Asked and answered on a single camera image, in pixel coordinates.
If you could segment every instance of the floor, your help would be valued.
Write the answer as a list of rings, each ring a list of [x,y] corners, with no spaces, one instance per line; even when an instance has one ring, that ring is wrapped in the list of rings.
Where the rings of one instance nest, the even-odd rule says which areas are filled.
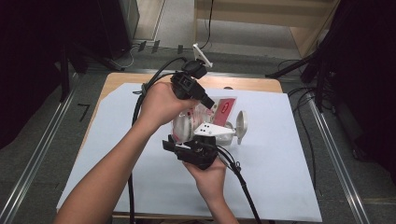
[[[134,50],[132,53],[134,63],[125,68],[125,72],[146,69],[144,71],[153,73],[169,59],[178,56],[177,51],[172,48],[176,48],[180,44],[187,47],[194,42],[191,33],[191,18],[188,17],[190,13],[186,12],[191,6],[191,2],[193,1],[165,1],[163,14],[157,31],[154,32],[153,40],[161,40],[160,46],[170,49],[159,49],[157,53],[151,53],[150,47],[146,47],[141,52]],[[175,18],[176,13],[172,11],[175,8],[177,10],[186,9],[182,18],[187,19],[178,20]],[[241,24],[236,22],[221,23],[216,21],[212,22],[212,29],[210,45],[208,44],[208,47],[205,48],[205,55],[214,63],[214,67],[210,69],[209,73],[215,76],[227,73],[237,77],[263,77],[263,74],[274,73],[279,68],[292,63],[285,60],[300,58],[286,27],[257,27],[251,24],[244,24],[244,27],[241,27]],[[207,34],[205,21],[199,21],[196,40],[200,46],[205,43],[205,34]],[[189,50],[184,50],[182,55],[192,58],[192,52]],[[131,56],[124,55],[117,60],[117,63],[128,64],[130,61]],[[59,127],[51,138],[40,166],[35,170],[35,177],[29,183],[30,188],[22,193],[23,200],[16,206],[18,209],[12,215],[12,223],[51,223],[56,214],[55,206],[73,167],[106,76],[110,73],[101,64],[94,61],[89,62],[90,68],[87,74],[79,75],[74,79],[76,82],[73,98],[70,99],[63,119],[60,120]],[[295,70],[279,79],[284,92],[304,85],[301,83],[299,75],[299,71]],[[40,144],[41,136],[46,131],[52,115],[60,106],[58,102],[60,92],[60,88],[53,92],[32,116],[17,139],[0,150],[0,170],[6,171],[0,174],[1,208],[5,207],[10,193],[24,173],[26,164],[34,155],[37,145]],[[300,95],[296,94],[290,98],[291,106],[296,105]],[[82,105],[90,105],[87,113],[85,113],[86,107]],[[366,223],[357,221],[352,213],[312,108],[306,104],[301,107],[301,112],[315,151],[316,193],[323,223]],[[354,187],[361,197],[368,219],[371,223],[396,223],[394,212],[396,211],[396,187],[391,182],[389,173],[375,162],[355,160],[351,153],[351,145],[337,117],[327,110],[323,116]],[[309,149],[302,120],[296,116],[295,121],[308,168],[314,177],[313,155]],[[146,223],[155,223],[156,221],[151,220]],[[114,218],[113,223],[127,223],[127,221]],[[291,223],[291,221],[278,220],[276,223]]]

